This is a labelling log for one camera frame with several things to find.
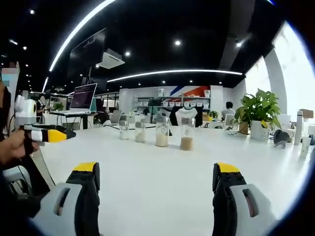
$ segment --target laptop screen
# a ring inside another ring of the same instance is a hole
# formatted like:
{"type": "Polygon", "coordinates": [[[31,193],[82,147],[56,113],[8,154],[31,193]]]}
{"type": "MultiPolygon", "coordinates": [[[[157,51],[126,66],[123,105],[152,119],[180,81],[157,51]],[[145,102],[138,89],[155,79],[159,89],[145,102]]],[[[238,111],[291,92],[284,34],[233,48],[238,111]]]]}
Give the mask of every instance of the laptop screen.
{"type": "Polygon", "coordinates": [[[97,84],[76,87],[70,108],[90,109],[97,84]]]}

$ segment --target human hand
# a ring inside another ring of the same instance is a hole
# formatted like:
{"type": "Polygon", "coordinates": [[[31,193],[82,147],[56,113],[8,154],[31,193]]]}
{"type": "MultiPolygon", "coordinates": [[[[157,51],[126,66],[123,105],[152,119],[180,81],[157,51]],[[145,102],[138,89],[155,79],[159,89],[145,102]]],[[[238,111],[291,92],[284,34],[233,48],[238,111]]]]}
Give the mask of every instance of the human hand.
{"type": "MultiPolygon", "coordinates": [[[[6,164],[15,158],[22,158],[25,154],[24,147],[25,132],[18,130],[7,139],[0,142],[0,163],[6,164]]],[[[32,142],[33,151],[39,149],[39,144],[32,142]]]]}

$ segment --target jar lid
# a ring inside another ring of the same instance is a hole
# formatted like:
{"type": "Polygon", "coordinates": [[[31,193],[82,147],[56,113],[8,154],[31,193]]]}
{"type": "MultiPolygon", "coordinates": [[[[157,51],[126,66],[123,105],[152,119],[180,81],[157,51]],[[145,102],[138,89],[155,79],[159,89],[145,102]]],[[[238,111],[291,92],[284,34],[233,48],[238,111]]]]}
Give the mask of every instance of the jar lid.
{"type": "Polygon", "coordinates": [[[157,122],[168,123],[169,122],[169,118],[160,116],[160,117],[157,117],[157,122]]]}
{"type": "Polygon", "coordinates": [[[196,124],[195,118],[182,118],[182,125],[195,126],[195,124],[196,124]]]}
{"type": "Polygon", "coordinates": [[[126,121],[126,120],[121,120],[120,122],[119,122],[119,126],[128,126],[129,125],[129,123],[128,123],[128,121],[126,121]]]}
{"type": "Polygon", "coordinates": [[[144,122],[141,122],[140,121],[137,121],[136,122],[136,128],[145,128],[146,127],[146,124],[144,122]]]}

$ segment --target glass jar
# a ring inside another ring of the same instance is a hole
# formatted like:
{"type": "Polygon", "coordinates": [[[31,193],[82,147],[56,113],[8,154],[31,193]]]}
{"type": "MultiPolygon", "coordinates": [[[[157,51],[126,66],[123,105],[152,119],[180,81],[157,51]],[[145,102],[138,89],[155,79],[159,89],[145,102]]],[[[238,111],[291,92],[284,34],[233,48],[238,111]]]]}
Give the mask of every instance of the glass jar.
{"type": "Polygon", "coordinates": [[[169,118],[158,117],[157,118],[157,131],[156,131],[156,146],[157,147],[168,146],[168,134],[169,134],[169,118]]]}
{"type": "Polygon", "coordinates": [[[129,130],[129,123],[128,121],[125,120],[121,120],[119,122],[119,130],[120,130],[120,134],[119,134],[119,138],[122,140],[126,140],[128,139],[128,130],[129,130]]]}
{"type": "Polygon", "coordinates": [[[182,118],[181,150],[184,151],[192,150],[195,123],[196,123],[195,118],[182,118]]]}
{"type": "Polygon", "coordinates": [[[144,143],[146,140],[146,123],[144,119],[136,122],[135,138],[136,143],[144,143]]]}

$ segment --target table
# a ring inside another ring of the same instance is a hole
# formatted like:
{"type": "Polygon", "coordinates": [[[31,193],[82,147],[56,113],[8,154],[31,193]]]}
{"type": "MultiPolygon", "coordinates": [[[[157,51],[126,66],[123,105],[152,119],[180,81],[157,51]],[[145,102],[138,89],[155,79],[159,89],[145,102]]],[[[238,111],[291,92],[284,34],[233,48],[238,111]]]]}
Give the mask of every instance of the table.
{"type": "Polygon", "coordinates": [[[112,236],[204,236],[214,223],[213,164],[240,168],[271,201],[281,218],[296,199],[309,168],[299,146],[285,149],[224,130],[195,129],[194,151],[179,150],[180,128],[171,128],[169,147],[119,140],[111,127],[79,130],[73,139],[41,147],[55,181],[64,182],[80,162],[100,165],[99,228],[112,236]]]}
{"type": "MultiPolygon", "coordinates": [[[[44,119],[45,124],[55,124],[55,125],[58,124],[58,125],[63,126],[64,123],[68,123],[69,128],[70,128],[70,126],[72,126],[74,122],[80,123],[80,116],[81,115],[79,115],[78,117],[73,117],[73,115],[71,115],[71,117],[67,116],[67,118],[65,118],[65,116],[62,116],[62,115],[55,115],[55,114],[47,113],[47,114],[43,114],[43,119],[44,119]]],[[[87,122],[91,124],[91,127],[93,127],[94,117],[89,115],[87,122]]],[[[88,123],[83,124],[83,122],[81,122],[79,128],[84,129],[84,126],[88,128],[88,123]]]]}

